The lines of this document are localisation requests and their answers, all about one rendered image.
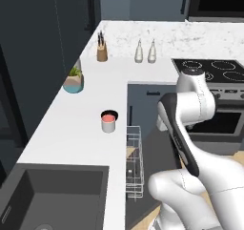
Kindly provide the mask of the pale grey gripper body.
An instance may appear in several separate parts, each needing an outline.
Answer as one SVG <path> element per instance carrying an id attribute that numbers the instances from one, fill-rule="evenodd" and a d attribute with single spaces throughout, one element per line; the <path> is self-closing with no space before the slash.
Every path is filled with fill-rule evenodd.
<path id="1" fill-rule="evenodd" d="M 156 120 L 156 126 L 157 129 L 160 132 L 165 132 L 168 130 L 167 126 L 165 125 L 165 123 L 163 122 L 162 118 L 160 117 L 160 115 L 157 116 L 157 120 Z"/>

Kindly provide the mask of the grey cup with red inside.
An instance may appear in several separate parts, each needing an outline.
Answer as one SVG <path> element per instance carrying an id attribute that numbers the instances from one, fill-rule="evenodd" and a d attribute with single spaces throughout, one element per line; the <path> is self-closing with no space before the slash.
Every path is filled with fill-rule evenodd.
<path id="1" fill-rule="evenodd" d="M 115 122 L 118 113 L 114 110 L 106 110 L 101 113 L 101 127 L 104 133 L 110 134 L 115 131 Z"/>

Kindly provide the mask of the grey-blue drawer front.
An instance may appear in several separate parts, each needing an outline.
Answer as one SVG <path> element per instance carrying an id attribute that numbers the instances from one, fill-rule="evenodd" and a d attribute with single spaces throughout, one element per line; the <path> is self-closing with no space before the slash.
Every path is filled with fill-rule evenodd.
<path id="1" fill-rule="evenodd" d="M 160 92 L 161 95 L 150 96 L 147 92 Z M 127 124 L 129 108 L 132 106 L 132 126 L 139 126 L 142 138 L 146 138 L 156 125 L 157 102 L 163 94 L 174 92 L 174 85 L 129 84 Z"/>

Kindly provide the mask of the steel oven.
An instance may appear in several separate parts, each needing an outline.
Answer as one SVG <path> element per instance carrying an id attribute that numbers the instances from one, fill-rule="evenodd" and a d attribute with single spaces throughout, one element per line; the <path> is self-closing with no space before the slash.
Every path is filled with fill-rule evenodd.
<path id="1" fill-rule="evenodd" d="M 232 156 L 244 139 L 244 86 L 208 83 L 216 97 L 217 110 L 211 120 L 187 127 L 193 143 L 217 155 Z"/>

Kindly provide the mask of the black hob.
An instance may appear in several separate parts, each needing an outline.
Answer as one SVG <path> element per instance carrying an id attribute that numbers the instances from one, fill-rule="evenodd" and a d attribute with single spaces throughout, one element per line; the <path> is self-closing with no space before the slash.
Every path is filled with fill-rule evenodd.
<path id="1" fill-rule="evenodd" d="M 174 59 L 173 64 L 179 72 L 201 69 L 209 83 L 244 83 L 244 67 L 235 60 Z"/>

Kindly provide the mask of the wooden knife block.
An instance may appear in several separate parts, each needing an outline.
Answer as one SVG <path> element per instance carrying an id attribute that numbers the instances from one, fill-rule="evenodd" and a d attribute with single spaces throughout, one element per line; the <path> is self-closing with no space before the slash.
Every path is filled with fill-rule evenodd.
<path id="1" fill-rule="evenodd" d="M 106 62 L 108 60 L 107 45 L 101 31 L 98 33 L 97 60 L 99 62 Z"/>

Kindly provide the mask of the green plant in teal pot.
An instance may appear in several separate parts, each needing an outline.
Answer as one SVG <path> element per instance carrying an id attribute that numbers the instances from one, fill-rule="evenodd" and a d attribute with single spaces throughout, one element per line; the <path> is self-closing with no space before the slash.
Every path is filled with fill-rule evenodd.
<path id="1" fill-rule="evenodd" d="M 71 69 L 63 84 L 63 88 L 70 94 L 77 94 L 83 90 L 84 76 L 82 71 L 77 66 L 74 66 Z"/>

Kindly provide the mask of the dark grey sink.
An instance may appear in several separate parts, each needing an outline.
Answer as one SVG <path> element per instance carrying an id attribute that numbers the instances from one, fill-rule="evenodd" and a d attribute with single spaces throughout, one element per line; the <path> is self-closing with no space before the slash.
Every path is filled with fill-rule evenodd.
<path id="1" fill-rule="evenodd" d="M 103 230 L 107 166 L 17 163 L 0 189 L 0 230 Z"/>

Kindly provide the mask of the black microwave oven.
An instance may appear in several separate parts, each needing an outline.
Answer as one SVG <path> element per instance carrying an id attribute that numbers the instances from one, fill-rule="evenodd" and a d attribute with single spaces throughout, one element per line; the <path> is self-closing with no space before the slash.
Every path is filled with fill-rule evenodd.
<path id="1" fill-rule="evenodd" d="M 188 20 L 244 23 L 244 0 L 190 0 Z"/>

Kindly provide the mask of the dark tall cupboard run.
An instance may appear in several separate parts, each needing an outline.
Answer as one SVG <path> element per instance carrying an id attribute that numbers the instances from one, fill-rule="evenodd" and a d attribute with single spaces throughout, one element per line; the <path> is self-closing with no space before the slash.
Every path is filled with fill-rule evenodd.
<path id="1" fill-rule="evenodd" d="M 0 176 L 8 174 L 90 40 L 100 0 L 0 0 Z"/>

